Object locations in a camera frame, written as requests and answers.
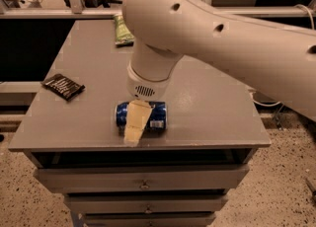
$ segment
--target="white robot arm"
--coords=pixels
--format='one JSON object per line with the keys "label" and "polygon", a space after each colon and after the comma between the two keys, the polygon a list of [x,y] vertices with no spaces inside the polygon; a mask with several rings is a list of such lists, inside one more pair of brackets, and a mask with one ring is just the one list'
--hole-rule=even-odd
{"label": "white robot arm", "polygon": [[316,120],[316,33],[222,13],[210,0],[124,0],[130,93],[159,99],[188,55]]}

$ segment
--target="gray cabinet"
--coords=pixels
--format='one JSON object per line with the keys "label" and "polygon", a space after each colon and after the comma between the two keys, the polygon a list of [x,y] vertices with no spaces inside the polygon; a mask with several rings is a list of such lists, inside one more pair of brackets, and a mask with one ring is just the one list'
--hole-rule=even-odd
{"label": "gray cabinet", "polygon": [[36,179],[64,194],[90,226],[210,224],[256,150],[270,145],[245,86],[183,58],[163,97],[168,129],[128,147],[114,114],[132,100],[125,87],[132,47],[115,46],[109,20],[77,21],[68,39],[47,77],[62,73],[86,90],[66,103],[40,89],[10,150],[24,152]]}

